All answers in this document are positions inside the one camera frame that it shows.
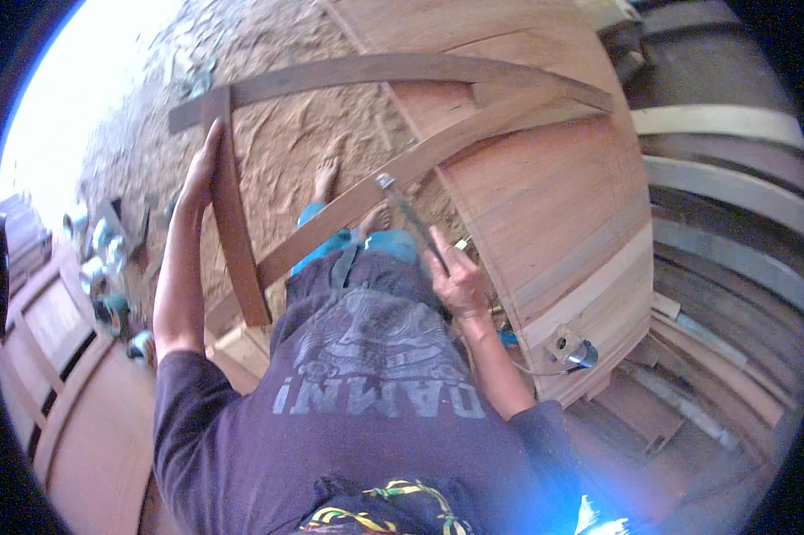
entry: blue pants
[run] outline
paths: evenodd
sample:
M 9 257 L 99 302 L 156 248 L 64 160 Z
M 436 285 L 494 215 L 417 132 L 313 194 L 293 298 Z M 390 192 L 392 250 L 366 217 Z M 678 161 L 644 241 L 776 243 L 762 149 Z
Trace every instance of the blue pants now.
M 297 220 L 297 227 L 300 229 L 303 224 L 315 217 L 317 213 L 322 211 L 322 208 L 327 206 L 325 203 L 310 203 L 301 212 L 300 218 Z M 339 230 L 329 240 L 322 243 L 318 249 L 312 251 L 303 260 L 295 264 L 292 268 L 292 275 L 300 272 L 308 263 L 315 259 L 324 258 L 328 252 L 337 249 L 344 249 L 345 246 L 351 243 L 351 230 Z M 414 236 L 405 232 L 404 230 L 381 230 L 373 232 L 369 237 L 360 245 L 361 249 L 378 249 L 379 251 L 387 251 L 390 254 L 398 257 L 404 262 L 410 264 L 417 263 L 416 255 L 416 241 Z

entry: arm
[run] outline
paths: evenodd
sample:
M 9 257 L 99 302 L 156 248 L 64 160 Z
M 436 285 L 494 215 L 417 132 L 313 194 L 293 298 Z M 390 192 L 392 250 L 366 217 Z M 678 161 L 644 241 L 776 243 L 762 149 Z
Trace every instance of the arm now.
M 204 353 L 205 304 L 200 281 L 202 214 L 211 204 L 211 184 L 223 124 L 215 121 L 188 168 L 173 210 L 164 262 L 155 293 L 153 334 L 159 364 L 177 350 Z
M 431 230 L 450 271 L 448 275 L 438 259 L 430 251 L 425 252 L 434 293 L 450 309 L 467 339 L 480 389 L 504 420 L 535 407 L 536 399 L 527 391 L 488 314 L 479 266 L 449 245 L 439 230 Z

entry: sawdust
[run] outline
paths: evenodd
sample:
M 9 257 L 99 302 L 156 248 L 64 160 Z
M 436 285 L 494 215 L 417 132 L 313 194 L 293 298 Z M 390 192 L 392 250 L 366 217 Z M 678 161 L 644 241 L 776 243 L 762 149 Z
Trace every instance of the sawdust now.
M 185 57 L 191 47 L 193 52 Z M 199 127 L 178 134 L 167 130 L 167 112 L 181 102 L 183 91 L 174 63 L 211 58 L 217 85 L 356 53 L 321 7 L 306 0 L 187 2 L 153 41 L 144 82 L 99 124 L 78 185 L 79 200 L 91 207 L 121 196 L 130 230 L 140 226 L 145 195 L 161 199 L 153 211 L 147 250 L 124 272 L 129 300 L 141 316 L 152 315 L 157 282 L 157 277 L 145 280 L 143 272 L 161 254 L 166 238 L 166 228 L 156 224 L 156 216 L 182 186 L 202 142 Z M 322 156 L 339 156 L 341 193 L 415 141 L 378 84 L 333 87 L 253 104 L 236 110 L 233 124 L 247 225 L 258 259 L 296 228 Z M 466 237 L 449 196 L 434 177 L 416 182 L 409 192 L 424 220 L 448 229 L 452 240 Z M 397 213 L 393 222 L 405 228 Z M 202 284 L 208 307 L 229 292 L 231 284 L 211 210 L 203 229 Z M 268 301 L 279 317 L 284 311 L 282 281 L 269 288 Z

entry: forearm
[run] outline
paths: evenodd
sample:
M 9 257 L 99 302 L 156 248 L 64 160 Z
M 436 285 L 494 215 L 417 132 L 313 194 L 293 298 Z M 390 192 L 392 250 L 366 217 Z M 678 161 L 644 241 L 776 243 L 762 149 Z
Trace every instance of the forearm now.
M 527 391 L 520 371 L 512 364 L 503 342 L 483 311 L 458 322 L 470 346 L 479 388 L 504 420 L 536 405 Z
M 202 212 L 181 203 L 173 210 L 155 293 L 153 333 L 159 361 L 178 349 L 204 351 L 205 306 L 200 278 Z

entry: hand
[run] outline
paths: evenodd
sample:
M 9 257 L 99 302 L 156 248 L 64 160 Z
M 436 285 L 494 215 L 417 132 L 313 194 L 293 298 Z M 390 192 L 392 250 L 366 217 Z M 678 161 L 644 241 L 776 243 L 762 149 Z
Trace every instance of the hand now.
M 438 252 L 446 262 L 449 276 L 440 265 L 440 260 L 431 251 L 423 255 L 432 273 L 432 288 L 435 294 L 452 314 L 463 320 L 473 317 L 487 316 L 488 299 L 485 296 L 484 278 L 479 266 L 462 251 L 446 242 L 443 233 L 437 227 L 430 229 Z
M 218 165 L 220 139 L 224 132 L 224 123 L 215 119 L 208 129 L 206 142 L 194 155 L 188 167 L 188 177 L 179 194 L 178 204 L 200 211 L 200 214 L 212 202 L 212 180 Z

